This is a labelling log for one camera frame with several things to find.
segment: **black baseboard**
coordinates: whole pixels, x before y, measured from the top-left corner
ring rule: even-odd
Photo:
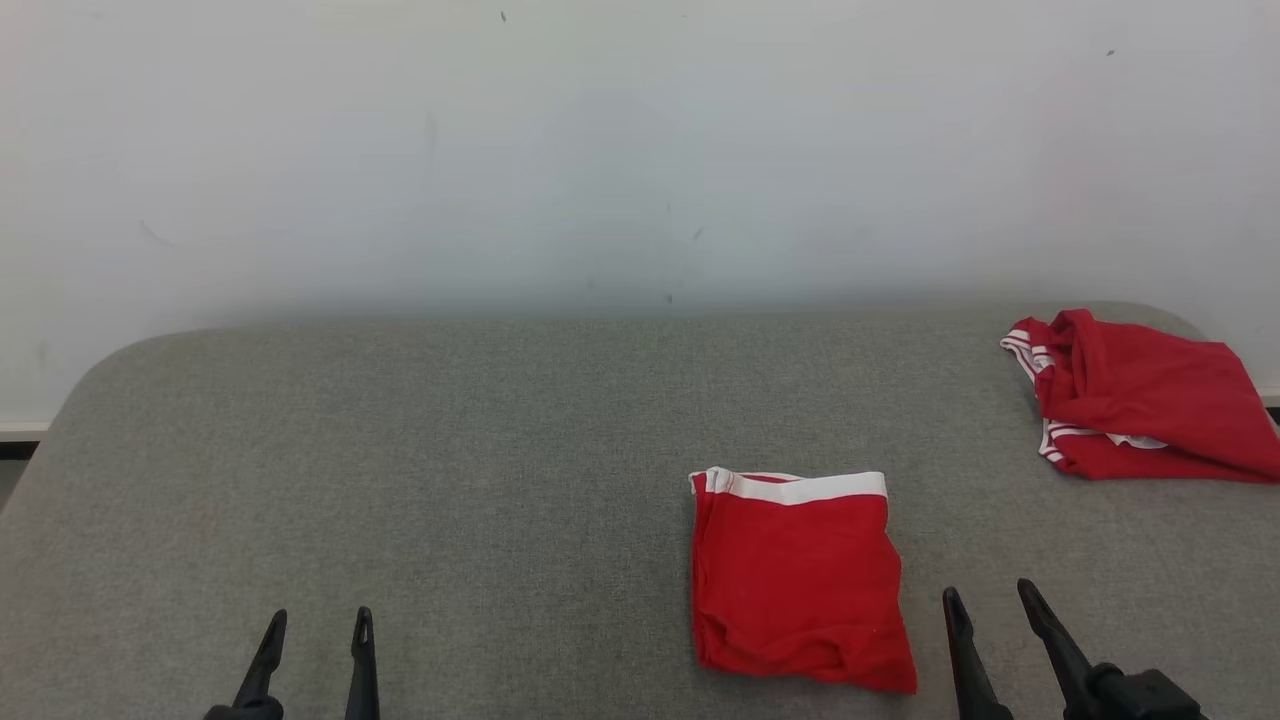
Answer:
[[[38,442],[0,442],[0,460],[31,460]]]

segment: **red fabric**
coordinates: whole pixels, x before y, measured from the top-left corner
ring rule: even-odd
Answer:
[[[1050,429],[1042,454],[1085,478],[1213,478],[1280,482],[1280,438],[1239,357],[1219,342],[1152,328],[1101,323],[1065,310],[1052,324],[1028,318],[1034,375],[1046,420],[1101,433],[1144,436],[1169,447],[1117,445],[1106,434]]]
[[[915,693],[883,495],[778,505],[709,492],[707,473],[691,480],[692,628],[703,666]]]

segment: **white wall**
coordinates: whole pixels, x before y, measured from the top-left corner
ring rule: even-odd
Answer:
[[[168,331],[748,295],[1144,301],[1280,386],[1271,4],[0,0],[0,423]]]

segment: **clothing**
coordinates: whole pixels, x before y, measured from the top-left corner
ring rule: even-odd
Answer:
[[[1275,425],[1222,343],[1064,310],[1000,345],[1036,386],[1041,455],[1065,473],[1280,482]]]
[[[694,644],[707,667],[914,693],[884,475],[690,475]]]

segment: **gray fabric surface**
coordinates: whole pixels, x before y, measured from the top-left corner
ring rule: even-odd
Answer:
[[[1056,309],[127,348],[79,384],[0,512],[0,716],[198,717],[287,607],[274,693],[291,717],[340,717],[369,605],[388,720],[938,720],[955,716],[940,597],[956,584],[1000,697],[1059,717],[1027,575],[1092,659],[1158,666],[1213,717],[1274,717],[1280,488],[1055,473],[996,343]],[[717,464],[886,474],[919,696],[698,667],[686,474]]]

